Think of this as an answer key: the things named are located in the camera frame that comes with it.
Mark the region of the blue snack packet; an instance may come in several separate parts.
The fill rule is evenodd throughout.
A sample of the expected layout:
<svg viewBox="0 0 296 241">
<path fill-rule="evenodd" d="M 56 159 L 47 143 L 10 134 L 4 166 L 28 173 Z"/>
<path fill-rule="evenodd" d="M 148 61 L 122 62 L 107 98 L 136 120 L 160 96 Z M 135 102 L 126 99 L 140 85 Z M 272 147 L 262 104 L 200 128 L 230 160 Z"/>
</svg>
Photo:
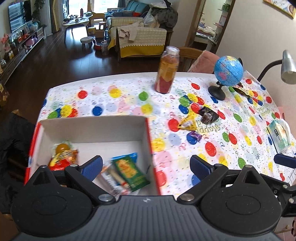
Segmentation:
<svg viewBox="0 0 296 241">
<path fill-rule="evenodd" d="M 111 161 L 115 161 L 117 159 L 129 159 L 131 161 L 133 161 L 134 163 L 137 162 L 137 153 L 130 153 L 130 154 L 126 154 L 126 155 L 121 155 L 121 156 L 115 156 L 111 158 Z"/>
</svg>

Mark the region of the green snack packet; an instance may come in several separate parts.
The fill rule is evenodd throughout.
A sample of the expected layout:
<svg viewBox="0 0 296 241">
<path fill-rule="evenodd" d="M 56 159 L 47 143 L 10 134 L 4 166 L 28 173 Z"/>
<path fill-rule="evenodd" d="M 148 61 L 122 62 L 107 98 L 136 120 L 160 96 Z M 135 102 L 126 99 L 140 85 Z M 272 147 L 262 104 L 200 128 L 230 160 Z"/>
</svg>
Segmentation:
<svg viewBox="0 0 296 241">
<path fill-rule="evenodd" d="M 150 184 L 136 164 L 129 159 L 117 159 L 112 162 L 119 175 L 128 183 L 132 192 Z"/>
</svg>

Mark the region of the red and white cardboard box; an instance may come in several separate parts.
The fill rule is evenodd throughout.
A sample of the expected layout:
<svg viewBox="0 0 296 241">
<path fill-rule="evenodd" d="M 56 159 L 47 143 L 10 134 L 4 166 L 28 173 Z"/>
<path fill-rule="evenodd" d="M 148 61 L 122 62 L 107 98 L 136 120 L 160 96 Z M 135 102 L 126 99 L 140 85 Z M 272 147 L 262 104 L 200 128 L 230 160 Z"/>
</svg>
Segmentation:
<svg viewBox="0 0 296 241">
<path fill-rule="evenodd" d="M 96 155 L 106 164 L 112 157 L 137 153 L 137 167 L 150 184 L 139 195 L 159 195 L 160 190 L 152 161 L 149 122 L 143 116 L 113 115 L 83 118 L 55 118 L 37 123 L 25 181 L 37 168 L 47 165 L 54 153 L 54 145 L 69 141 L 78 150 L 77 163 L 82 165 Z"/>
</svg>

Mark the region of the small sausage snack stick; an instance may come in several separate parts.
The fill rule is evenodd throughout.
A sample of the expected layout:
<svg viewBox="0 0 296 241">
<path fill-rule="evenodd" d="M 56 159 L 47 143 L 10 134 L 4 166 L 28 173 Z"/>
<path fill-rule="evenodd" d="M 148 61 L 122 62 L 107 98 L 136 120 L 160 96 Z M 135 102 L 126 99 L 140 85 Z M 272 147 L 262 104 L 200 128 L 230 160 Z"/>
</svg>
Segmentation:
<svg viewBox="0 0 296 241">
<path fill-rule="evenodd" d="M 128 195 L 131 193 L 128 183 L 119 175 L 112 165 L 104 165 L 102 178 L 110 186 L 114 195 Z"/>
</svg>

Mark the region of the coffee table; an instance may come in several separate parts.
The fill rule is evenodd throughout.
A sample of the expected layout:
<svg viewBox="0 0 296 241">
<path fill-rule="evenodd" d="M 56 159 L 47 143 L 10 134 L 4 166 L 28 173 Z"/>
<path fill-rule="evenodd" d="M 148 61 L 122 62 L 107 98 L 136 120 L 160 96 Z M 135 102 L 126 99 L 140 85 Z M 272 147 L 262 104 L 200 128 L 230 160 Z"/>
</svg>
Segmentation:
<svg viewBox="0 0 296 241">
<path fill-rule="evenodd" d="M 84 16 L 80 18 L 76 18 L 73 20 L 70 20 L 68 22 L 63 22 L 62 27 L 64 29 L 64 43 L 66 43 L 66 36 L 67 36 L 67 30 L 68 29 L 74 29 L 78 27 L 85 27 L 86 33 L 88 34 L 88 25 L 89 25 L 90 17 Z"/>
</svg>

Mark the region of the colourful balloon tablecloth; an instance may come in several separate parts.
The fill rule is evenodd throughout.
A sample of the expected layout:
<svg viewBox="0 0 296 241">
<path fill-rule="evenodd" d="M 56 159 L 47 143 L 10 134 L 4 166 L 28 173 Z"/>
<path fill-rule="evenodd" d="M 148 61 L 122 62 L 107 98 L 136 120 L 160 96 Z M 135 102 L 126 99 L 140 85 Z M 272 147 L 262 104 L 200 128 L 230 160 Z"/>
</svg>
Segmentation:
<svg viewBox="0 0 296 241">
<path fill-rule="evenodd" d="M 20 240 L 277 240 L 295 169 L 273 161 L 285 123 L 267 90 L 210 96 L 213 74 L 155 73 L 53 87 L 36 125 Z"/>
</svg>

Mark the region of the long tv cabinet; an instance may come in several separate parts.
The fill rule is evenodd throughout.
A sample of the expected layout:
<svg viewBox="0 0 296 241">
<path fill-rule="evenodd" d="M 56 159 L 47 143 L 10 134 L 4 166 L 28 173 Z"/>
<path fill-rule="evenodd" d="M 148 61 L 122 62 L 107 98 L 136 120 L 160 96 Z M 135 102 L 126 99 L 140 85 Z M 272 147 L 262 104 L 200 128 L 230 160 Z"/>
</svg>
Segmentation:
<svg viewBox="0 0 296 241">
<path fill-rule="evenodd" d="M 13 49 L 13 57 L 9 58 L 6 61 L 6 66 L 3 68 L 3 73 L 1 74 L 1 81 L 3 84 L 6 84 L 16 68 L 22 64 L 22 61 L 26 56 L 32 52 L 32 50 L 44 40 L 45 34 L 44 29 L 38 28 L 36 31 L 31 32 L 27 39 L 16 45 L 16 48 Z"/>
</svg>

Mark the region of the sofa with yellow cover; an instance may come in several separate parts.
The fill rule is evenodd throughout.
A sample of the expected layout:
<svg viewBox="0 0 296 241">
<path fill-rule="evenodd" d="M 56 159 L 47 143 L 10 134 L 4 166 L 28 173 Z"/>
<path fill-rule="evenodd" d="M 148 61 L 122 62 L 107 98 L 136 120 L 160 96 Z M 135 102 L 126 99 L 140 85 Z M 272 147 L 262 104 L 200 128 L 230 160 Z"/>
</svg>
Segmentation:
<svg viewBox="0 0 296 241">
<path fill-rule="evenodd" d="M 148 28 L 140 17 L 110 17 L 107 20 L 110 43 L 119 58 L 159 56 L 167 45 L 167 30 Z"/>
</svg>

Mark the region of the red orange snack bag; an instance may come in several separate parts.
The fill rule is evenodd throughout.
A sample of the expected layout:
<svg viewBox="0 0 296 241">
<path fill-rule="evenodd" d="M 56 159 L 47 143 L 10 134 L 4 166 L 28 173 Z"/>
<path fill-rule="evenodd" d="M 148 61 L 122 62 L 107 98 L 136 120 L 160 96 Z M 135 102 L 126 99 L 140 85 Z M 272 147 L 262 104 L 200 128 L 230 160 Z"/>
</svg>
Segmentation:
<svg viewBox="0 0 296 241">
<path fill-rule="evenodd" d="M 63 171 L 67 166 L 77 164 L 77 150 L 65 150 L 51 159 L 49 162 L 49 169 L 51 171 Z"/>
</svg>

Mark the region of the dark brown wrapped candy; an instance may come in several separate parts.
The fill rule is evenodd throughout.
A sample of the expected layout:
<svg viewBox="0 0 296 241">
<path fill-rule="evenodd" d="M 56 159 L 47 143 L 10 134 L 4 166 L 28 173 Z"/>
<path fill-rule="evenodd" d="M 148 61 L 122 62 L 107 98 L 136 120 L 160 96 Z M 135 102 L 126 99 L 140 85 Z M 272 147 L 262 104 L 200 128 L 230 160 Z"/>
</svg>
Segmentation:
<svg viewBox="0 0 296 241">
<path fill-rule="evenodd" d="M 211 113 L 204 113 L 201 117 L 201 122 L 205 125 L 211 124 L 212 118 L 213 118 L 213 116 Z"/>
</svg>

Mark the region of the small round stool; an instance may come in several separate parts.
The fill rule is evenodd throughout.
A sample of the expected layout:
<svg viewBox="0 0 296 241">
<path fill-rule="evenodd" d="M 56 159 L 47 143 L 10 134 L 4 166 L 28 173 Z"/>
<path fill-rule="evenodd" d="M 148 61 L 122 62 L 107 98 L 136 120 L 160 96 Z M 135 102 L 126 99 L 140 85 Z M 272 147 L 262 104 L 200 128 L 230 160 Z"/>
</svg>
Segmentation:
<svg viewBox="0 0 296 241">
<path fill-rule="evenodd" d="M 89 48 L 91 48 L 92 44 L 93 44 L 93 37 L 88 36 L 88 37 L 81 38 L 80 42 L 82 44 L 82 50 L 84 50 L 86 48 L 86 45 L 88 45 Z"/>
</svg>

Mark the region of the black snack packet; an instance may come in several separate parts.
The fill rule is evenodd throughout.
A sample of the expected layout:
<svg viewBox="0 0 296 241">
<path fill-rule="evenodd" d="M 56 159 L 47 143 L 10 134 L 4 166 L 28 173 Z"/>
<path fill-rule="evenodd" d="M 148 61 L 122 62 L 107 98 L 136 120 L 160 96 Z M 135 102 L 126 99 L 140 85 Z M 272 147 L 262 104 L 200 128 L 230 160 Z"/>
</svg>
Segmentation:
<svg viewBox="0 0 296 241">
<path fill-rule="evenodd" d="M 211 124 L 218 120 L 219 116 L 217 113 L 212 111 L 210 108 L 204 106 L 198 111 L 198 114 L 201 116 L 201 122 L 203 124 Z"/>
</svg>

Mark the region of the blue desk globe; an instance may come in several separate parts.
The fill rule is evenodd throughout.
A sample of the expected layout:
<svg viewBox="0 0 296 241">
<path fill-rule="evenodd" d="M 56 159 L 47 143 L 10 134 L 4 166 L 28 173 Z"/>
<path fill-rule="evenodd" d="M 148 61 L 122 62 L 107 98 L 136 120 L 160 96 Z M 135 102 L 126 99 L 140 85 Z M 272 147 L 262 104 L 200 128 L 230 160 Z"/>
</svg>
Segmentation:
<svg viewBox="0 0 296 241">
<path fill-rule="evenodd" d="M 217 60 L 214 66 L 214 75 L 217 79 L 217 85 L 211 85 L 208 92 L 217 100 L 224 100 L 225 93 L 222 86 L 233 87 L 243 78 L 243 64 L 240 58 L 232 56 L 223 56 Z"/>
</svg>

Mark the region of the silver desk lamp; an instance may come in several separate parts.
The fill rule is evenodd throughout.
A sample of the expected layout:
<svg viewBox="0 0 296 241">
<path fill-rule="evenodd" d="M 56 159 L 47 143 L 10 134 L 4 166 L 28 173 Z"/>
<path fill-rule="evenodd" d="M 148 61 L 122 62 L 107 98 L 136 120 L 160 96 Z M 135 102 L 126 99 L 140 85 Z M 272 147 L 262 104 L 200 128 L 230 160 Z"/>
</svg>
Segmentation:
<svg viewBox="0 0 296 241">
<path fill-rule="evenodd" d="M 292 58 L 290 52 L 288 50 L 284 50 L 282 53 L 282 58 L 280 60 L 273 61 L 269 63 L 260 73 L 257 80 L 260 82 L 269 69 L 273 68 L 274 66 L 280 65 L 280 78 L 281 80 L 289 85 L 295 85 L 296 82 L 296 67 L 295 61 Z"/>
</svg>

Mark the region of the yellow triangular snack packet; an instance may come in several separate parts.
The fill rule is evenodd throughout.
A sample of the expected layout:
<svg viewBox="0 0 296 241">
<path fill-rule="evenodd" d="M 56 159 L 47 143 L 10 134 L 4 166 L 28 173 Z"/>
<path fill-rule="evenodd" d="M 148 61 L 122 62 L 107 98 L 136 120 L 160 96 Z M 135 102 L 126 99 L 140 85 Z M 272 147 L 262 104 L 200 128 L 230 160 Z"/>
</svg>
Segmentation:
<svg viewBox="0 0 296 241">
<path fill-rule="evenodd" d="M 179 130 L 196 131 L 197 130 L 197 117 L 196 113 L 189 113 L 178 124 Z"/>
</svg>

